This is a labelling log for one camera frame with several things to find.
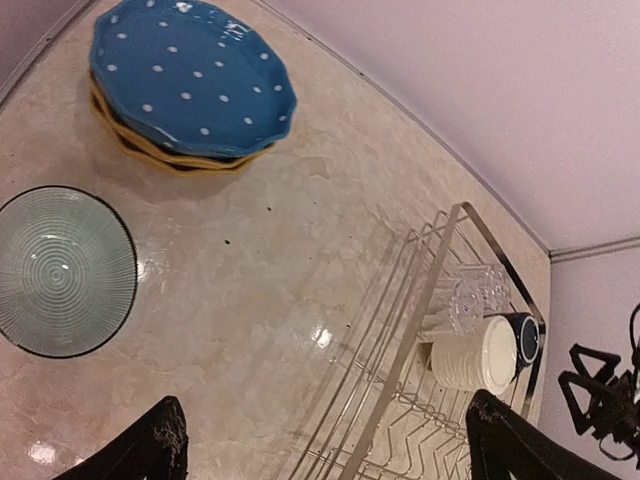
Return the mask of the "clear glass tumbler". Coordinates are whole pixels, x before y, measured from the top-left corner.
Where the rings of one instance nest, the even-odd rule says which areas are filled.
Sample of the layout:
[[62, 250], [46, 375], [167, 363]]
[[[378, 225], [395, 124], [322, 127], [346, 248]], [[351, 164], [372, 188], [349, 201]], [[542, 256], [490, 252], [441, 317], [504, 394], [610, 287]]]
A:
[[504, 266], [467, 264], [457, 266], [455, 272], [461, 278], [471, 282], [480, 291], [486, 315], [509, 311], [511, 283]]
[[445, 278], [436, 284], [431, 309], [456, 333], [465, 333], [482, 318], [484, 301], [473, 283]]

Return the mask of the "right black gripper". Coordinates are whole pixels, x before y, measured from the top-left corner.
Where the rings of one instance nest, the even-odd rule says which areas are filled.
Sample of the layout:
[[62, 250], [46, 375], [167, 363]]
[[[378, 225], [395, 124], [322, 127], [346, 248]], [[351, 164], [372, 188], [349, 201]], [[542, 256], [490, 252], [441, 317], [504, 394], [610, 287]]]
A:
[[[615, 376], [621, 357], [579, 344], [570, 348], [569, 355], [577, 373], [564, 371], [559, 375], [558, 382], [576, 433], [583, 435], [593, 428], [593, 436], [611, 435], [616, 443], [638, 445], [639, 401], [635, 399], [634, 376], [629, 370], [621, 376]], [[601, 361], [602, 366], [592, 375], [583, 358]], [[589, 394], [586, 409], [580, 407], [573, 387], [579, 387]]]

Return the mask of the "pale striped bowl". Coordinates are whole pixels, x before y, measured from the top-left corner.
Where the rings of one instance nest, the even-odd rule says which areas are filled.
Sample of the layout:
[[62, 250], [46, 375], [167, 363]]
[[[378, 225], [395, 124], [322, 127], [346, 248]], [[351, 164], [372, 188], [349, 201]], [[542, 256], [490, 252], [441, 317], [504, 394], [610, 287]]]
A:
[[1, 207], [1, 334], [32, 355], [69, 359], [108, 343], [138, 287], [137, 252], [121, 216], [64, 185], [23, 191]]

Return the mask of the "blue polka dot plate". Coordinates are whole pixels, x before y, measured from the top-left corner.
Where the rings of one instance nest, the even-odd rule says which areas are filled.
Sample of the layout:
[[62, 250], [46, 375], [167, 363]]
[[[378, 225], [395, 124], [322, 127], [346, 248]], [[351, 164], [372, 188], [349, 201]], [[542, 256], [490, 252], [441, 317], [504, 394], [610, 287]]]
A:
[[126, 124], [176, 152], [244, 157], [290, 133], [283, 61], [215, 5], [122, 1], [97, 18], [89, 62]]

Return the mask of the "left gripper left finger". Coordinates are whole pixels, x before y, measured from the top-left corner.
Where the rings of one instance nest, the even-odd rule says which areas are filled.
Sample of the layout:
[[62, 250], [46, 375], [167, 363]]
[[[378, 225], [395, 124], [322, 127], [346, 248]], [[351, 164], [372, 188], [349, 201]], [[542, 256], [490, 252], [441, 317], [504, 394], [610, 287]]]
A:
[[188, 475], [187, 424], [166, 396], [104, 448], [55, 480], [180, 479]]

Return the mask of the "dark blue mug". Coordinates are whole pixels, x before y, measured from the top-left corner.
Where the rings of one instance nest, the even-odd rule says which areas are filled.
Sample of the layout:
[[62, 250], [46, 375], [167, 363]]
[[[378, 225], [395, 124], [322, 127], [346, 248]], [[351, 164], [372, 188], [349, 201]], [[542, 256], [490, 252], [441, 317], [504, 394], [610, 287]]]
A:
[[529, 313], [505, 313], [516, 339], [517, 357], [514, 376], [530, 367], [537, 358], [540, 349], [540, 332], [536, 319]]

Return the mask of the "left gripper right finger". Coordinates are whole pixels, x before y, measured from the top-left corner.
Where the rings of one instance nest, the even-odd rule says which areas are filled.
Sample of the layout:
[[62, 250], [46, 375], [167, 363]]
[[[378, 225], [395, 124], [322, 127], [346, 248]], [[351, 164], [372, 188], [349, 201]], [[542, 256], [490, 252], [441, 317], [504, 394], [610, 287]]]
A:
[[553, 442], [486, 390], [471, 399], [466, 427], [473, 480], [617, 478]]

